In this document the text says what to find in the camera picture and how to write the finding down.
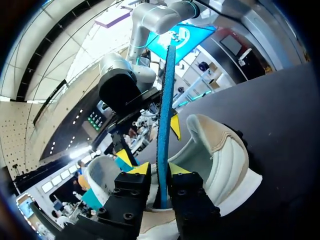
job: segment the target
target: black table surface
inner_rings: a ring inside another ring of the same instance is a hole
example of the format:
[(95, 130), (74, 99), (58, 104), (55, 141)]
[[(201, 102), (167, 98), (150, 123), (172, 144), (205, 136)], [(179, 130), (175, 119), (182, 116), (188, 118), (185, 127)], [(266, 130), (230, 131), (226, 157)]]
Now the black table surface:
[[(170, 133), (169, 157), (190, 138), (185, 124), (190, 114), (204, 114), (241, 131), (253, 154), (250, 168), (263, 177), (256, 192), (223, 218), (223, 237), (294, 238), (297, 225), (310, 224), (320, 156), (320, 95), (310, 64), (189, 103), (179, 114), (182, 140)], [(156, 143), (137, 156), (141, 163), (156, 161)]]

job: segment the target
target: yellow triangle marker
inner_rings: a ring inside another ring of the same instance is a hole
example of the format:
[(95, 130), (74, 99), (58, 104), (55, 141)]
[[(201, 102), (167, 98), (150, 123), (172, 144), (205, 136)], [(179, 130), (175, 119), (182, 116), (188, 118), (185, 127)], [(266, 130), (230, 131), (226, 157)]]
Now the yellow triangle marker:
[(121, 158), (126, 164), (128, 164), (130, 167), (132, 167), (132, 164), (129, 160), (128, 154), (125, 149), (120, 150), (116, 153), (116, 155)]
[(181, 140), (181, 133), (180, 133), (179, 117), (175, 111), (174, 111), (173, 116), (171, 117), (170, 127), (173, 130), (176, 137), (178, 138), (178, 141), (180, 141)]
[(188, 170), (185, 170), (182, 167), (179, 167), (178, 165), (175, 165), (175, 164), (173, 164), (171, 162), (169, 162), (169, 167), (170, 167), (171, 175), (175, 175), (175, 174), (190, 174), (191, 173)]
[(135, 167), (134, 169), (127, 172), (127, 174), (147, 174), (149, 162), (145, 162), (144, 164)]

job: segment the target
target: beige shoe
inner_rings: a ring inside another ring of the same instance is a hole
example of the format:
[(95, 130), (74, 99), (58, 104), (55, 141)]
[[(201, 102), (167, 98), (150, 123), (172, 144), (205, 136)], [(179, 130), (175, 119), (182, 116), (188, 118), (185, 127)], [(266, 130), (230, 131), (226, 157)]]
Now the beige shoe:
[[(258, 188), (262, 176), (249, 169), (247, 149), (227, 126), (197, 114), (186, 120), (191, 134), (188, 143), (168, 161), (203, 178), (203, 188), (225, 216), (243, 204)], [(148, 202), (158, 189), (156, 165), (151, 166), (152, 185)], [(179, 236), (173, 210), (145, 212), (139, 240), (176, 240)]]

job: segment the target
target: bolt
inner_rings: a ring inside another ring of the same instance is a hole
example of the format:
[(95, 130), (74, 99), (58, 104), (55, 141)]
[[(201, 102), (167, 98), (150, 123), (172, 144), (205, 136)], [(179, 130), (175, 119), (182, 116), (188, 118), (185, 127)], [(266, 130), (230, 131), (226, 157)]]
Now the bolt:
[(107, 212), (107, 210), (104, 207), (100, 207), (98, 210), (99, 214), (105, 214)]
[(204, 195), (204, 193), (206, 193), (205, 190), (203, 188), (199, 188), (198, 195)]
[(131, 195), (132, 195), (132, 196), (138, 196), (139, 194), (140, 194), (140, 192), (137, 191), (137, 190), (132, 190), (132, 191), (131, 191)]
[(130, 221), (134, 218), (134, 214), (131, 212), (126, 212), (125, 214), (123, 214), (123, 218), (124, 220)]
[(179, 196), (184, 196), (184, 195), (186, 195), (187, 194), (187, 191), (186, 190), (179, 190), (178, 191), (178, 195)]
[(114, 193), (114, 194), (118, 194), (118, 193), (120, 193), (120, 191), (121, 191), (120, 188), (115, 188), (115, 189), (113, 190), (113, 193)]
[(183, 219), (185, 220), (185, 221), (188, 221), (188, 220), (190, 220), (191, 218), (192, 218), (192, 212), (187, 212), (185, 215), (184, 215), (184, 217), (183, 217)]

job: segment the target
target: blue sign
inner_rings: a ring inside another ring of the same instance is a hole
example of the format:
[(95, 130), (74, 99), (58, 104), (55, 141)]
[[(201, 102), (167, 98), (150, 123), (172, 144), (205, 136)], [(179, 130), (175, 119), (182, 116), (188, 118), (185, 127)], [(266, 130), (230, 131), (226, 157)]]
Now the blue sign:
[(146, 47), (165, 60), (168, 46), (174, 45), (177, 64), (216, 30), (214, 26), (198, 27), (180, 23), (161, 35), (150, 32)]

